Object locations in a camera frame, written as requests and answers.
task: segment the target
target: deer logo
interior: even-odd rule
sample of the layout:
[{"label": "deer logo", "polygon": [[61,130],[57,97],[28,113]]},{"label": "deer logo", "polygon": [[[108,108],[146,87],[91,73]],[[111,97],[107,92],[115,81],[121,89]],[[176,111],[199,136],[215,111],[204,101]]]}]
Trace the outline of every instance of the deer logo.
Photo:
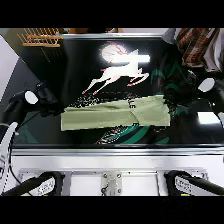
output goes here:
[{"label": "deer logo", "polygon": [[[129,55],[129,56],[136,56],[138,55],[138,49],[131,52],[130,54],[127,54],[127,52],[122,51],[121,48],[118,47],[118,45],[114,44],[115,47],[117,47],[117,55]],[[97,94],[101,89],[103,89],[105,86],[107,86],[110,83],[113,83],[117,81],[121,76],[129,76],[132,78],[130,80],[130,83],[127,86],[134,86],[137,85],[141,82],[143,82],[145,79],[148,78],[149,73],[142,74],[142,68],[138,69],[138,60],[130,60],[130,63],[124,66],[111,66],[106,69],[102,69],[103,75],[99,79],[93,79],[92,82],[90,83],[89,87],[82,92],[82,94],[85,94],[89,89],[91,89],[96,83],[98,82],[104,82],[104,85],[96,90],[93,94]]]}]

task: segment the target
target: dark patterned cloth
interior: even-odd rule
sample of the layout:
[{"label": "dark patterned cloth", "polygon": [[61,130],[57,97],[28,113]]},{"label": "dark patterned cloth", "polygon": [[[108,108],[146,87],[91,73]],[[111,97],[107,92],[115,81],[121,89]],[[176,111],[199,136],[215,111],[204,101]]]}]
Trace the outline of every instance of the dark patterned cloth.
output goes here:
[{"label": "dark patterned cloth", "polygon": [[182,28],[177,36],[178,49],[183,54],[182,65],[202,67],[203,56],[218,28]]}]

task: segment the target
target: red plaid shirt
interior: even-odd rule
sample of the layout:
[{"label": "red plaid shirt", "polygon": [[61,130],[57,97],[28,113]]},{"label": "red plaid shirt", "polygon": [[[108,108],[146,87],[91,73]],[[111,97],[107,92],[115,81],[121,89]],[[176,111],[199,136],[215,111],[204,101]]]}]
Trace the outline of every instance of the red plaid shirt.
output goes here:
[{"label": "red plaid shirt", "polygon": [[183,54],[182,65],[202,67],[203,56],[217,28],[182,28],[176,43]]}]

